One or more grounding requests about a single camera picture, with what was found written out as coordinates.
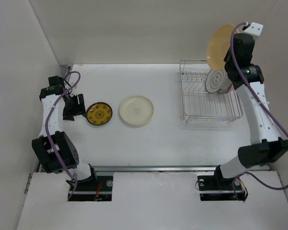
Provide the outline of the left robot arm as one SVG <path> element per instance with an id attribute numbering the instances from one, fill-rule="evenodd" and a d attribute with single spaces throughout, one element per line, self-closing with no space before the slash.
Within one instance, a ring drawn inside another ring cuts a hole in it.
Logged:
<path id="1" fill-rule="evenodd" d="M 87 190 L 96 188 L 98 178 L 90 164 L 81 163 L 76 147 L 63 130 L 64 121 L 74 121 L 85 114 L 84 96 L 72 93 L 72 85 L 65 78 L 53 76 L 49 86 L 41 89 L 43 121 L 32 148 L 46 173 L 66 171 L 69 184 L 81 183 Z"/>

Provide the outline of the white patterned plate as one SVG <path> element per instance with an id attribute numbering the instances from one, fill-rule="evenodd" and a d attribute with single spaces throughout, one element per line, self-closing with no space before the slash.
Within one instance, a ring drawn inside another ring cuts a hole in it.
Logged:
<path id="1" fill-rule="evenodd" d="M 208 93 L 217 93 L 221 90 L 226 78 L 224 70 L 211 69 L 205 80 L 205 88 Z"/>

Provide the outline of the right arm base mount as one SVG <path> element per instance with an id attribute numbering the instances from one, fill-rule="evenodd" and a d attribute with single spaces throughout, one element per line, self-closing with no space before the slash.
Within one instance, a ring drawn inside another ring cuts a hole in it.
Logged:
<path id="1" fill-rule="evenodd" d="M 238 179 L 217 182 L 213 175 L 198 175 L 195 188 L 201 201 L 246 201 L 248 190 Z"/>

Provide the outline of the cream white plate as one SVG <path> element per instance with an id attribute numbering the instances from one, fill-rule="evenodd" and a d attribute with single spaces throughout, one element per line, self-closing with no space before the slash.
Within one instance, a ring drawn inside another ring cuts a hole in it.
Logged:
<path id="1" fill-rule="evenodd" d="M 131 96 L 121 102 L 119 114 L 125 123 L 132 126 L 143 126 L 152 119 L 154 105 L 144 96 Z"/>

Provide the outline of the yellow wooden plate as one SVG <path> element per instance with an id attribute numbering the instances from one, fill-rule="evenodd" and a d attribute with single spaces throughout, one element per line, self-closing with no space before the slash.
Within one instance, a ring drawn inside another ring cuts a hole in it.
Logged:
<path id="1" fill-rule="evenodd" d="M 232 24 L 226 24 L 217 29 L 212 36 L 208 48 L 207 57 L 208 66 L 213 70 L 224 69 L 224 58 L 230 47 L 231 34 L 234 31 L 235 26 Z"/>

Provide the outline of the small brown plate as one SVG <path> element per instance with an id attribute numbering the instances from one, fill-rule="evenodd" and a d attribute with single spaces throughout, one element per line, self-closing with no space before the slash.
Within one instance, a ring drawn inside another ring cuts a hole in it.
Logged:
<path id="1" fill-rule="evenodd" d="M 102 126 L 108 123 L 113 115 L 112 108 L 105 102 L 97 102 L 88 107 L 85 118 L 94 126 Z"/>

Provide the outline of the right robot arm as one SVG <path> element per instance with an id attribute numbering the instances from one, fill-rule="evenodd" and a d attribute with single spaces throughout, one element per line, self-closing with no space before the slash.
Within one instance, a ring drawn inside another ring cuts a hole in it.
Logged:
<path id="1" fill-rule="evenodd" d="M 213 184 L 225 188 L 250 168 L 276 162 L 288 151 L 288 132 L 269 111 L 264 92 L 264 77 L 251 63 L 255 40 L 249 34 L 234 34 L 224 58 L 225 70 L 243 104 L 250 130 L 250 145 L 238 149 L 237 156 L 217 166 Z M 278 129 L 283 130 L 283 139 Z"/>

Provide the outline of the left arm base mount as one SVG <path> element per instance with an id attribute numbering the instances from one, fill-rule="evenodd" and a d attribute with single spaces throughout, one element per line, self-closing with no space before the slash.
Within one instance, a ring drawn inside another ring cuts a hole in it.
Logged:
<path id="1" fill-rule="evenodd" d="M 69 201 L 91 201 L 109 202 L 112 201 L 113 176 L 90 176 L 87 179 L 79 180 L 73 192 L 75 181 L 66 180 L 70 186 L 68 197 Z"/>

